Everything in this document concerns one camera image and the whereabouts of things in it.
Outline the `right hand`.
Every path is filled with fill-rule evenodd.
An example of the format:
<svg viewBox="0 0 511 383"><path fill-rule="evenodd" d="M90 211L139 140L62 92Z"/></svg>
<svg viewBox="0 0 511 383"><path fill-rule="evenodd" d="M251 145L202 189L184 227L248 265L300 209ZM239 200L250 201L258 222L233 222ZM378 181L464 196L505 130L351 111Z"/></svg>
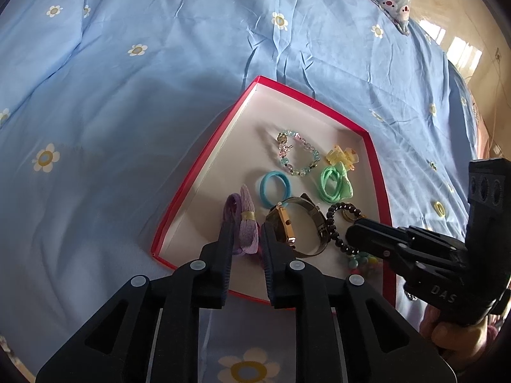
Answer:
<svg viewBox="0 0 511 383"><path fill-rule="evenodd" d="M441 322L440 310L428 305L419 333L444 350L444 358L452 367L461 367L477 361L493 343L498 330L487 319L467 328Z"/></svg>

